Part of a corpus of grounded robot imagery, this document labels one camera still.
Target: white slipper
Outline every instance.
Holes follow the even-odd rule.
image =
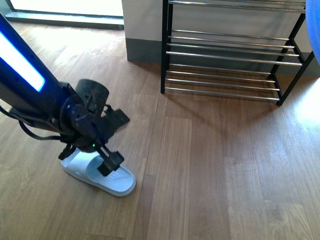
[[[76,149],[73,154],[61,161],[61,166],[75,178],[117,197],[131,193],[136,186],[135,176],[123,166],[108,176],[103,176],[97,169],[103,161],[98,152],[86,153]]]

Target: hardwood flooring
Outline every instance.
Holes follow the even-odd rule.
[[[63,144],[0,115],[0,240],[320,240],[317,77],[281,107],[162,95],[161,66],[127,61],[124,31],[12,25],[59,81],[109,89],[131,121],[108,146],[137,185],[115,197],[73,178]]]

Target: wire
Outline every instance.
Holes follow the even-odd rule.
[[[0,112],[3,113],[4,115],[6,115],[7,117],[9,118],[12,118],[12,119],[15,119],[15,120],[18,120],[15,116],[13,116],[11,113],[7,112],[1,105],[0,105]],[[61,141],[62,140],[62,137],[61,136],[46,136],[46,137],[43,137],[43,136],[38,136],[36,134],[34,134],[33,132],[31,132],[27,127],[26,125],[20,121],[19,121],[19,125],[20,127],[22,128],[22,130],[27,134],[29,135],[30,137],[34,138],[34,139],[37,139],[37,140],[59,140]]]
[[[31,132],[27,127],[26,125],[19,120],[19,125],[20,127],[22,128],[22,130],[28,134],[30,137],[34,138],[34,139],[37,139],[37,140],[59,140],[61,141],[62,140],[62,137],[61,136],[46,136],[46,137],[43,137],[43,136],[38,136],[38,135],[35,135],[33,132]]]
[[[7,112],[2,106],[0,106],[0,112],[3,113],[4,115],[6,115],[6,116],[9,117],[9,118],[16,119],[15,116],[13,116],[13,115],[10,114],[9,112]]]

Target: glowing light strip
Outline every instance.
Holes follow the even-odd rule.
[[[45,84],[44,77],[19,52],[16,47],[0,32],[0,58],[9,64],[35,90],[41,91]]]

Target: glass door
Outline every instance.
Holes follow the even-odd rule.
[[[17,11],[123,17],[122,0],[10,0]]]

